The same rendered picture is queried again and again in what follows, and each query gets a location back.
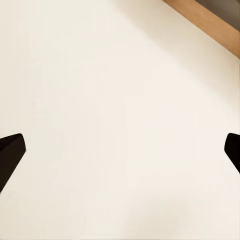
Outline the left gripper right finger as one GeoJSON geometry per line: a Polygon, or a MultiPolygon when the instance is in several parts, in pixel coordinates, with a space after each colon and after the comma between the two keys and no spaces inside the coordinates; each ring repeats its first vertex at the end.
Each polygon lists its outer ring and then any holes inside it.
{"type": "Polygon", "coordinates": [[[227,135],[224,151],[240,173],[240,135],[229,133],[227,135]]]}

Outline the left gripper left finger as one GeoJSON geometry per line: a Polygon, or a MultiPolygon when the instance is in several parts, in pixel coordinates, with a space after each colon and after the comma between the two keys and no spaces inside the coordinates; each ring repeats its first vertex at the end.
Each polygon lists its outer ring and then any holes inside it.
{"type": "Polygon", "coordinates": [[[0,193],[26,153],[22,133],[0,138],[0,193]]]}

